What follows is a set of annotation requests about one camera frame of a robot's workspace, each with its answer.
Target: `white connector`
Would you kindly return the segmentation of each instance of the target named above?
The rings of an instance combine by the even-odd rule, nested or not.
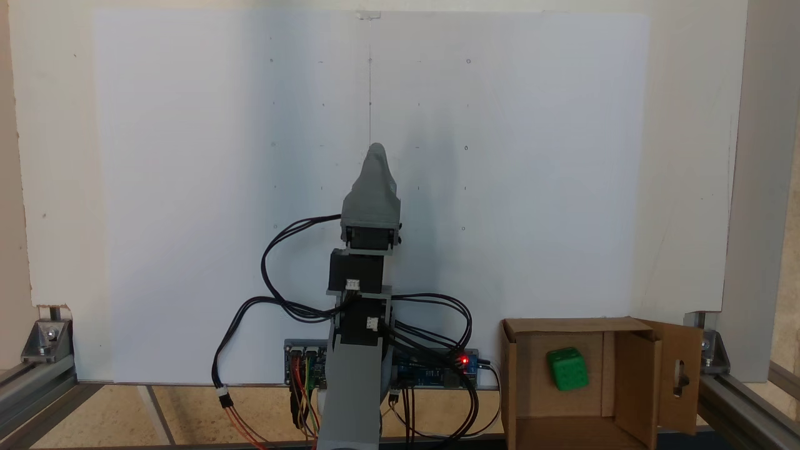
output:
[[[347,291],[361,291],[361,280],[348,278],[345,283],[345,289]]]
[[[366,327],[372,331],[378,330],[378,318],[377,317],[367,317],[366,318]]]

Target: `green wire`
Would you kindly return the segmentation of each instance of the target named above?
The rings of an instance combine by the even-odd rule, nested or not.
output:
[[[309,384],[309,373],[311,367],[311,357],[309,356],[306,358],[306,389],[308,390],[308,407],[311,408],[311,393],[314,391],[314,387]],[[314,434],[319,434],[318,424],[316,420],[316,416],[312,413],[311,414],[311,425],[314,427]]]

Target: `hole in cardboard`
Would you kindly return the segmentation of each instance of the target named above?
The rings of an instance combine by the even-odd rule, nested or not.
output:
[[[683,388],[689,385],[689,377],[686,376],[683,361],[675,360],[675,378],[672,384],[672,393],[676,399],[683,396]]]

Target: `white board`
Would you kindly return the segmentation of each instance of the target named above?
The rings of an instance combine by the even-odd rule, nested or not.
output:
[[[114,380],[207,382],[236,308],[266,291],[262,249],[340,210],[370,139],[388,149],[406,225],[387,278],[462,299],[484,356],[503,317],[630,313],[647,23],[98,12]],[[271,278],[330,304],[337,243],[336,224],[303,233],[270,256]],[[463,327],[417,304],[398,318]],[[256,308],[222,377],[280,383],[283,340],[326,333]]]

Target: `red wire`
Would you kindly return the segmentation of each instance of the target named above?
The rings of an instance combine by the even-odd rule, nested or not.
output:
[[[250,442],[253,446],[258,448],[258,450],[267,450],[266,447],[264,447],[259,442],[257,442],[256,439],[247,431],[247,429],[244,427],[242,422],[239,421],[239,418],[231,414],[229,408],[225,408],[225,413],[228,415],[228,419],[230,420],[230,422],[232,423],[234,428],[236,428],[236,431],[243,438],[245,438],[247,440],[247,442]]]
[[[308,394],[306,393],[306,385],[300,379],[300,361],[297,360],[294,363],[294,378],[298,381],[298,386],[302,386],[302,397],[306,399],[306,403],[308,404],[308,408],[311,410],[311,413],[314,414],[314,420],[319,425],[319,418],[317,417],[317,412],[311,407],[311,402],[308,400]]]

